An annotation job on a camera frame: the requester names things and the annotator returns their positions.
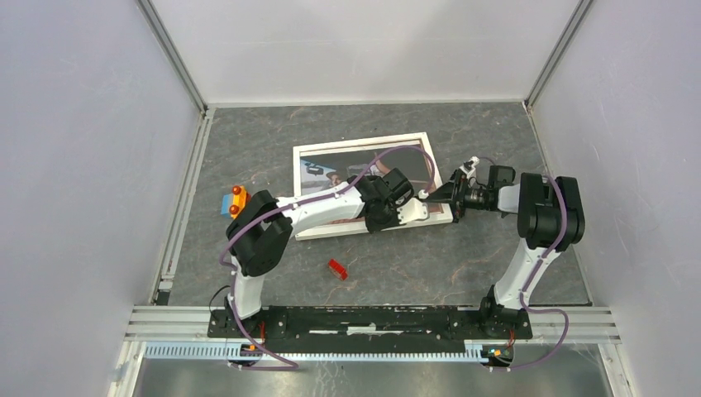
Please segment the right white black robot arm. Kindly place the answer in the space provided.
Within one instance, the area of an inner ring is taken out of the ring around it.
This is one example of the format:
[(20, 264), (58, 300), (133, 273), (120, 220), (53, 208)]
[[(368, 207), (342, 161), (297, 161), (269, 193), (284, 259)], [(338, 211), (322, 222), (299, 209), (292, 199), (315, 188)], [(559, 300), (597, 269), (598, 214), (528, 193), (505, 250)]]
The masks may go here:
[(548, 266), (584, 235), (584, 210), (578, 181), (521, 173), (506, 165), (491, 165), (486, 183), (474, 177), (469, 163), (430, 194), (427, 203), (446, 203), (454, 222), (469, 209), (514, 214), (519, 244), (502, 278), (481, 300), (477, 324), (487, 337), (525, 327), (528, 304)]

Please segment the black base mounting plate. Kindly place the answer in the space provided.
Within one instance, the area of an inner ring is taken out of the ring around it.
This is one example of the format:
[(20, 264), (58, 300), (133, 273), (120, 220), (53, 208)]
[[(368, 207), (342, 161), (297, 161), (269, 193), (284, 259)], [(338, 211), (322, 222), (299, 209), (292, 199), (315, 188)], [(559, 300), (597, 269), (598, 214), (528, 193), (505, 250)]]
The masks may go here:
[(260, 339), (274, 353), (458, 353), (466, 341), (530, 340), (523, 310), (502, 315), (476, 307), (269, 306), (236, 321), (212, 312), (210, 338)]

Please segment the orange blue toy block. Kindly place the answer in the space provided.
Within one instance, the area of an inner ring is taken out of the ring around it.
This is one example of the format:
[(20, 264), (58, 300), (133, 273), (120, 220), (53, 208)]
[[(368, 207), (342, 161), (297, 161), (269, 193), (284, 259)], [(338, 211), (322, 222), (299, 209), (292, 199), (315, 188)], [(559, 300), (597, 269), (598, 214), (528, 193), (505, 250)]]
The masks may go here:
[(234, 185), (231, 192), (222, 197), (221, 215), (236, 219), (250, 199), (251, 195), (243, 185)]

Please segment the aluminium rail frame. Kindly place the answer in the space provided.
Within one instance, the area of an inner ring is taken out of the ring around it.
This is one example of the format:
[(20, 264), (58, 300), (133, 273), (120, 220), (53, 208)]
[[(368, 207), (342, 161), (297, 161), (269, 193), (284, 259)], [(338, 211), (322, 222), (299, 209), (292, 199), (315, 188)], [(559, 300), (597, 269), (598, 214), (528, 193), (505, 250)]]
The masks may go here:
[[(136, 306), (111, 396), (633, 396), (611, 311), (537, 308), (530, 340), (466, 341), (488, 362), (290, 361), (243, 338), (210, 338), (206, 307)], [(239, 342), (271, 361), (148, 359), (147, 342)]]

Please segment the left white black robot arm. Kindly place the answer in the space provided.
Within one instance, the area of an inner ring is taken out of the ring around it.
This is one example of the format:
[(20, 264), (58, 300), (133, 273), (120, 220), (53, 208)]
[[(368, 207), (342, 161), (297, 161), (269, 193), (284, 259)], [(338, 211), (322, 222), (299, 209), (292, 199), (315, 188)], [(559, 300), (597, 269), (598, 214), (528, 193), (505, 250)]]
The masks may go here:
[(281, 261), (289, 240), (309, 229), (360, 218), (369, 233), (423, 221), (425, 203), (398, 169), (384, 176), (358, 175), (337, 186), (299, 197), (252, 196), (226, 229), (221, 265), (231, 267), (228, 326), (240, 337), (259, 328), (265, 275)]

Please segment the white wooden picture frame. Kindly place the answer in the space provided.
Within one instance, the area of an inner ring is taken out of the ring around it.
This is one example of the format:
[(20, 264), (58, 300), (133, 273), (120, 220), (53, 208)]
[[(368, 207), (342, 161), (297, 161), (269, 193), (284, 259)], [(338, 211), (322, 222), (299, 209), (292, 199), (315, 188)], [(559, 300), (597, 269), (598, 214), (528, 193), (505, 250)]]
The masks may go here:
[(334, 141), (293, 148), (293, 194), (302, 196), (333, 188), (359, 174), (377, 155), (391, 148), (367, 173), (403, 172), (415, 191), (432, 192), (443, 185), (426, 132)]

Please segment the red toy brick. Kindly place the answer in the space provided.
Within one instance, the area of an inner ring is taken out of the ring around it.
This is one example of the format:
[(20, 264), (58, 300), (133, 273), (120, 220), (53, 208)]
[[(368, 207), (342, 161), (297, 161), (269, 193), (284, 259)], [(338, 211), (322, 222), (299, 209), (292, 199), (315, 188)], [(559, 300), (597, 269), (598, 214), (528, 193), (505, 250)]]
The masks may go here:
[(346, 280), (348, 278), (347, 269), (338, 261), (331, 259), (328, 261), (327, 266), (330, 272), (339, 280)]

